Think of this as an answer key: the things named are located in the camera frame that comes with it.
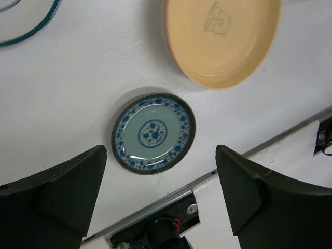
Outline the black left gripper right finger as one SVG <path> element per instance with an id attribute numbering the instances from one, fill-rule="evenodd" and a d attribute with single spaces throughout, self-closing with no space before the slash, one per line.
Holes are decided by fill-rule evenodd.
<path id="1" fill-rule="evenodd" d="M 331 248 L 331 189 L 298 181 L 224 145 L 216 165 L 241 248 Z"/>

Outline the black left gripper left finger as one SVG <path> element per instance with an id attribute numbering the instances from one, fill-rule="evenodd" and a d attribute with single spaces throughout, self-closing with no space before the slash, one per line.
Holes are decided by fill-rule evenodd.
<path id="1" fill-rule="evenodd" d="M 107 161 L 105 146 L 1 185 L 1 248 L 80 248 Z"/>

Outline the blue green patterned plate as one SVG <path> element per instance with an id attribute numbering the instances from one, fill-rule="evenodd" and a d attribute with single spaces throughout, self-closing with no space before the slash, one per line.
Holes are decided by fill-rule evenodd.
<path id="1" fill-rule="evenodd" d="M 133 101 L 117 118 L 112 152 L 132 173 L 158 174 L 186 156 L 195 133 L 195 116 L 184 100 L 173 94 L 150 94 Z"/>

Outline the beige yellow plate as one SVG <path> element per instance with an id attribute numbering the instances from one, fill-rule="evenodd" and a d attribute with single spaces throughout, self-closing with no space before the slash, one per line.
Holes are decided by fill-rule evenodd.
<path id="1" fill-rule="evenodd" d="M 166 1 L 165 43 L 181 72 L 198 85 L 233 87 L 265 59 L 281 1 Z"/>

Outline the white green rim plate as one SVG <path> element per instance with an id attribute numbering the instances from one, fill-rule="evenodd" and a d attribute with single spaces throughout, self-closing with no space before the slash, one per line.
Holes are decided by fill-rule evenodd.
<path id="1" fill-rule="evenodd" d="M 60 0 L 1 1 L 1 47 L 35 35 L 51 21 L 60 4 Z"/>

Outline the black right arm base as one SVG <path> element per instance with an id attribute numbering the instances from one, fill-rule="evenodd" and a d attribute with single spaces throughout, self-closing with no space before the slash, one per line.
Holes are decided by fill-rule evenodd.
<path id="1" fill-rule="evenodd" d="M 320 122 L 317 131 L 314 155 L 322 152 L 326 156 L 331 156 L 331 153 L 326 152 L 329 147 L 331 147 L 331 117 Z"/>

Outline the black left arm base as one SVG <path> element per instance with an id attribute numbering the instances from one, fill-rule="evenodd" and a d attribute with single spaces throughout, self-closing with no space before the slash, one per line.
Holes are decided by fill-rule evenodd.
<path id="1" fill-rule="evenodd" d="M 182 233 L 199 223 L 198 205 L 190 193 L 108 240 L 113 248 L 192 248 Z"/>

